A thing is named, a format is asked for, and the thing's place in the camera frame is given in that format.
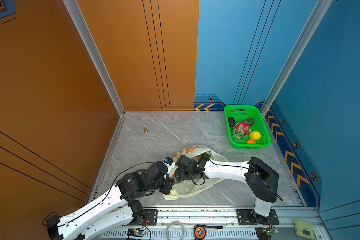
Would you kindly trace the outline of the orange mandarin fruit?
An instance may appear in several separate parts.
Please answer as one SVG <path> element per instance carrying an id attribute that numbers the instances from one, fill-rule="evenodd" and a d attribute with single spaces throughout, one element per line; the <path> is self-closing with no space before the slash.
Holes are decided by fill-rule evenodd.
<path id="1" fill-rule="evenodd" d="M 256 141 L 254 141 L 254 140 L 248 140 L 248 141 L 246 142 L 246 144 L 248 144 L 248 145 L 256 145 L 257 143 L 256 143 Z"/>

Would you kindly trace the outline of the dark purple black fruit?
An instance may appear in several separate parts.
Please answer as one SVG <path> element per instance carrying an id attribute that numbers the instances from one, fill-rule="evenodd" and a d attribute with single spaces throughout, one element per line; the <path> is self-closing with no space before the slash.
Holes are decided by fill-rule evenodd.
<path id="1" fill-rule="evenodd" d="M 234 117 L 228 117 L 228 123 L 230 128 L 234 128 L 236 125 L 236 121 Z"/>

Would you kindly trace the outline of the pink dragon fruit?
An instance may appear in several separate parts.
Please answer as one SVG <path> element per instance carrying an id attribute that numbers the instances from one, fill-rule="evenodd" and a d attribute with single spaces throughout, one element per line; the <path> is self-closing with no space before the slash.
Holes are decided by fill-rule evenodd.
<path id="1" fill-rule="evenodd" d="M 248 136 L 251 132 L 251 127 L 249 126 L 248 122 L 246 120 L 239 122 L 235 125 L 235 127 L 232 129 L 232 136 L 231 138 L 233 140 L 238 140 L 242 137 Z"/>

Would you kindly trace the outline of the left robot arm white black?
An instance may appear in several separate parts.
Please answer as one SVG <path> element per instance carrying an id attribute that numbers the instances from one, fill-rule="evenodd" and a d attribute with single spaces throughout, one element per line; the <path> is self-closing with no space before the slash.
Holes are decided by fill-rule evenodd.
<path id="1" fill-rule="evenodd" d="M 100 234 L 123 225 L 143 222 L 145 210 L 139 198 L 156 192 L 168 195 L 175 183 L 169 169 L 171 158 L 152 163 L 147 169 L 125 174 L 113 183 L 102 196 L 77 211 L 46 220 L 51 240 L 91 240 Z"/>

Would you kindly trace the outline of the green avocado fruit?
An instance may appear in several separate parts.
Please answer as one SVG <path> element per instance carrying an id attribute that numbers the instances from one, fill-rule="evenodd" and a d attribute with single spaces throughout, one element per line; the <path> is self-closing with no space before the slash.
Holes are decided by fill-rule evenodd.
<path id="1" fill-rule="evenodd" d="M 247 122 L 248 122 L 249 126 L 251 127 L 251 126 L 254 125 L 255 119 L 254 118 L 247 118 Z"/>

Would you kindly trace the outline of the green plastic mesh basket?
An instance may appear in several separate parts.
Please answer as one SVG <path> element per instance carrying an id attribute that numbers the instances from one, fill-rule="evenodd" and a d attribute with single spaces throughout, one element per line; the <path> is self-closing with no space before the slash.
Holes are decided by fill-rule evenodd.
<path id="1" fill-rule="evenodd" d="M 228 136 L 235 149 L 260 149 L 271 145 L 271 137 L 258 108 L 229 105 L 224 108 Z"/>

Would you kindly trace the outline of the yellowish translucent plastic bag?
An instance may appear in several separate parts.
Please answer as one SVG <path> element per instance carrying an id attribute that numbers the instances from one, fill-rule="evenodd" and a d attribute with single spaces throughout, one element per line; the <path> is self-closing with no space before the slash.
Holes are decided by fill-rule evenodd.
<path id="1" fill-rule="evenodd" d="M 222 178 L 210 178 L 204 174 L 205 165 L 209 162 L 227 163 L 228 160 L 204 145 L 193 145 L 179 150 L 173 157 L 174 163 L 169 168 L 169 174 L 175 179 L 166 201 L 194 197 L 201 192 L 223 181 Z"/>

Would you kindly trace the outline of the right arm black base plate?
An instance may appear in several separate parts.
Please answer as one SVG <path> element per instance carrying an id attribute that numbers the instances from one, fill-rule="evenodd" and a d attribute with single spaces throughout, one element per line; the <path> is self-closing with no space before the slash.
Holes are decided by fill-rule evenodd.
<path id="1" fill-rule="evenodd" d="M 267 217 L 256 214 L 254 210 L 238 209 L 237 211 L 238 222 L 240 226 L 244 225 L 263 225 L 278 226 L 280 224 L 277 213 L 274 209 L 270 210 Z"/>

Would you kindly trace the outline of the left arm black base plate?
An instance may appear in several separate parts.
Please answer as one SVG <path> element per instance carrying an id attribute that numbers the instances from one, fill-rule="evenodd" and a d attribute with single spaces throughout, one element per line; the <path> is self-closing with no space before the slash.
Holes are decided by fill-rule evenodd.
<path id="1" fill-rule="evenodd" d="M 157 209 L 145 209 L 145 213 L 139 224 L 143 226 L 156 226 L 157 220 L 158 220 Z"/>

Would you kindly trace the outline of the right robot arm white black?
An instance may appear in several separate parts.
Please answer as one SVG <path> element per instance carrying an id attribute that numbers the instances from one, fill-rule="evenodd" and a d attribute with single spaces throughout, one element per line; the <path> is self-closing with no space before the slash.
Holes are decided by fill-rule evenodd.
<path id="1" fill-rule="evenodd" d="M 240 225 L 280 224 L 273 203 L 282 201 L 278 194 L 279 174 L 259 158 L 252 157 L 248 162 L 228 163 L 211 160 L 202 154 L 198 161 L 181 155 L 176 163 L 174 176 L 177 182 L 186 180 L 228 179 L 246 183 L 256 196 L 251 212 L 238 212 Z"/>

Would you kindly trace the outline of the yellow lemon fruit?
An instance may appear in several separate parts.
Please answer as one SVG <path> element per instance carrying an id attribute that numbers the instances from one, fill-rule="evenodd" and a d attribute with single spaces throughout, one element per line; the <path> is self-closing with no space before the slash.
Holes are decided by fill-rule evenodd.
<path id="1" fill-rule="evenodd" d="M 250 139 L 253 141 L 258 141 L 262 137 L 261 133 L 259 131 L 252 131 L 250 132 Z"/>

